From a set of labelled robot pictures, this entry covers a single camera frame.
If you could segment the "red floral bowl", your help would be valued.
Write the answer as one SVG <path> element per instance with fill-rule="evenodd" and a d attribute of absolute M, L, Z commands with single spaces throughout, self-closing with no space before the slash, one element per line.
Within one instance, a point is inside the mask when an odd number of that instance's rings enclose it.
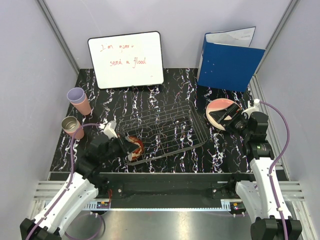
<path fill-rule="evenodd" d="M 130 162 L 134 162 L 144 153 L 143 142 L 135 136 L 127 136 L 126 139 L 138 146 L 138 148 L 131 153 L 131 156 L 128 157 Z"/>

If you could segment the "pink and beige plate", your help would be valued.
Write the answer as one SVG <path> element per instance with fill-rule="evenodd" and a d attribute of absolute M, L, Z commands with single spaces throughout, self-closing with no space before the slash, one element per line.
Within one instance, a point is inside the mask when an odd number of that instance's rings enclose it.
<path fill-rule="evenodd" d="M 215 100 L 212 100 L 206 107 L 206 110 L 205 110 L 205 114 L 206 114 L 206 117 L 208 119 L 208 121 L 210 122 L 210 124 L 212 126 L 214 126 L 216 129 L 219 129 L 219 130 L 222 130 L 224 131 L 225 128 L 221 125 L 221 124 L 218 124 L 211 116 L 210 116 L 210 112 L 214 111 L 220 111 L 220 110 L 223 110 L 227 107 L 229 107 L 230 105 L 232 104 L 236 104 L 238 107 L 239 105 L 234 102 L 233 100 L 230 100 L 230 99 L 227 99 L 227 98 L 218 98 L 218 99 L 215 99 Z"/>

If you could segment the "grey wire dish rack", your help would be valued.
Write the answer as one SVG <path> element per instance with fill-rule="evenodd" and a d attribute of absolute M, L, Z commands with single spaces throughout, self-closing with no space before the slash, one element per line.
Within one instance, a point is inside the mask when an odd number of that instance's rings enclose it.
<path fill-rule="evenodd" d="M 143 152 L 139 157 L 124 158 L 129 166 L 193 150 L 201 147 L 209 138 L 190 100 L 122 116 L 117 120 L 116 132 L 142 142 Z"/>

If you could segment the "pink cup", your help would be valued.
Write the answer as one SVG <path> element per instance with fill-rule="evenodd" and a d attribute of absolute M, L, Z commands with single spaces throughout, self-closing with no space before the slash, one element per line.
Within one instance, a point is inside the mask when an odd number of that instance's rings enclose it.
<path fill-rule="evenodd" d="M 84 100 L 80 103 L 73 103 L 72 104 L 82 115 L 87 116 L 91 114 L 91 106 L 88 101 L 87 96 L 85 96 Z"/>
<path fill-rule="evenodd" d="M 68 134 L 76 140 L 82 139 L 85 135 L 84 130 L 80 124 L 75 124 L 74 126 L 72 126 L 68 131 Z"/>

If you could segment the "lilac cup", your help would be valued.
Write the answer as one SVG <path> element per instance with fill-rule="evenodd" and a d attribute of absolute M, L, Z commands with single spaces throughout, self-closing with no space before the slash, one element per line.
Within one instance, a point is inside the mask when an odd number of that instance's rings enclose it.
<path fill-rule="evenodd" d="M 74 87 L 70 89 L 67 93 L 67 99 L 72 103 L 72 104 L 79 104 L 82 103 L 85 99 L 85 92 L 82 88 L 80 87 Z"/>

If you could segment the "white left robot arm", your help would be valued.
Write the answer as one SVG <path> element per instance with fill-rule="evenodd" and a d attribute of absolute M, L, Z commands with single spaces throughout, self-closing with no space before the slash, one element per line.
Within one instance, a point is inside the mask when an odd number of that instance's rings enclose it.
<path fill-rule="evenodd" d="M 86 204 L 108 193 L 108 180 L 100 175 L 102 165 L 131 156 L 138 148 L 123 136 L 95 136 L 50 203 L 33 219 L 22 221 L 22 239 L 60 240 Z"/>

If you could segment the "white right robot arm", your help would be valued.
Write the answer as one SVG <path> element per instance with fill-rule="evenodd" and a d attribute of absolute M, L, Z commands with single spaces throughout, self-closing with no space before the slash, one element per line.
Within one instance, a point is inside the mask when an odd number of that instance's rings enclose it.
<path fill-rule="evenodd" d="M 243 152 L 255 182 L 233 177 L 227 184 L 228 195 L 242 200 L 250 217 L 253 240 L 297 240 L 302 224 L 295 220 L 283 198 L 276 174 L 272 146 L 267 141 L 269 117 L 259 111 L 261 101 L 249 101 L 247 109 L 236 102 L 219 98 L 206 107 L 209 122 L 220 130 L 243 138 Z"/>

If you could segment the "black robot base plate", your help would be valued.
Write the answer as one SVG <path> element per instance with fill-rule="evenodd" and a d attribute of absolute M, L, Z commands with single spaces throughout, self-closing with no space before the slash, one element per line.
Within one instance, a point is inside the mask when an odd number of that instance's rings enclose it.
<path fill-rule="evenodd" d="M 252 173 L 122 173 L 103 172 L 112 191 L 113 209 L 208 209 L 234 199 L 225 184 L 254 181 Z"/>

